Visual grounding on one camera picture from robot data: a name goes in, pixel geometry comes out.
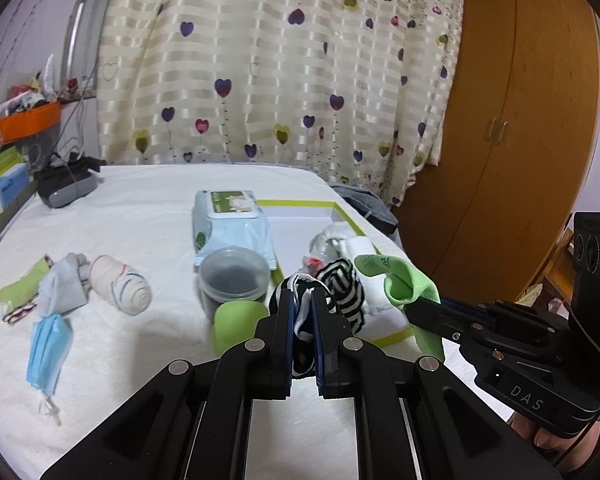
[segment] wardrobe door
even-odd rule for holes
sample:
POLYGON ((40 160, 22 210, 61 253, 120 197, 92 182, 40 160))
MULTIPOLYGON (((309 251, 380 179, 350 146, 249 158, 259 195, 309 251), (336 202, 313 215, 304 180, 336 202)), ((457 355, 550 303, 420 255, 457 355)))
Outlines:
POLYGON ((471 303, 514 301, 530 283, 568 219, 596 131, 600 57, 589 4, 516 1, 507 126, 433 275, 442 294, 471 303))
POLYGON ((516 0, 464 0, 460 52, 438 167, 426 165, 394 209, 405 252, 427 274, 442 259, 471 202, 502 113, 514 46, 516 0))

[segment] surgical mask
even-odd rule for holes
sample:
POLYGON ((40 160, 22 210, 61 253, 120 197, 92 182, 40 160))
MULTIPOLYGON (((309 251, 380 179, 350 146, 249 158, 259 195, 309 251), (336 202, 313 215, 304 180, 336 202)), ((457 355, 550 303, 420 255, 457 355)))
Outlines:
POLYGON ((48 398, 56 391, 60 368, 69 353, 72 339, 69 325, 59 314, 44 317, 33 325, 27 383, 42 393, 40 412, 46 408, 54 418, 57 409, 48 398))

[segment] mask ear loop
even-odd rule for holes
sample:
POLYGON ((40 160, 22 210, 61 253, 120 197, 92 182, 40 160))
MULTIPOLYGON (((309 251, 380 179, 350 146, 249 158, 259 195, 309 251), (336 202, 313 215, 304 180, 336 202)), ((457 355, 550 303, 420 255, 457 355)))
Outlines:
POLYGON ((38 400, 40 400, 38 413, 43 416, 51 416, 56 423, 56 426, 60 427, 60 410, 58 410, 58 407, 51 402, 51 399, 49 399, 42 390, 38 390, 38 400))

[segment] clear plastic cup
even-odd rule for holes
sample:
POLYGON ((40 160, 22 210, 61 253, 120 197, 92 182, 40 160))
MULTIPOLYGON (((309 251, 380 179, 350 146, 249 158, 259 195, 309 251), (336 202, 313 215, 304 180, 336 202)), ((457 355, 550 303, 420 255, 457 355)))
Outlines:
POLYGON ((271 279, 263 256, 242 247, 227 247, 207 256, 198 268, 202 308, 209 321, 227 301, 251 300, 263 303, 271 279))

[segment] green sock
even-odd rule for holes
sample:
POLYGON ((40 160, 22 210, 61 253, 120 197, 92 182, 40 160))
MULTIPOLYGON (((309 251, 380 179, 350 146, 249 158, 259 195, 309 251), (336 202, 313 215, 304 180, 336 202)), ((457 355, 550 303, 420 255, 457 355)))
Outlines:
MULTIPOLYGON (((419 297, 440 303, 436 285, 407 260, 384 254, 361 254, 355 257, 354 263, 365 276, 386 274, 384 293, 393 306, 401 309, 403 305, 413 303, 419 297)), ((445 361, 440 336, 417 326, 413 326, 413 335, 420 350, 442 362, 445 361)))
POLYGON ((49 264, 46 258, 40 258, 29 272, 11 285, 0 289, 0 303, 4 308, 6 316, 15 309, 27 304, 38 293, 40 280, 49 272, 49 264))

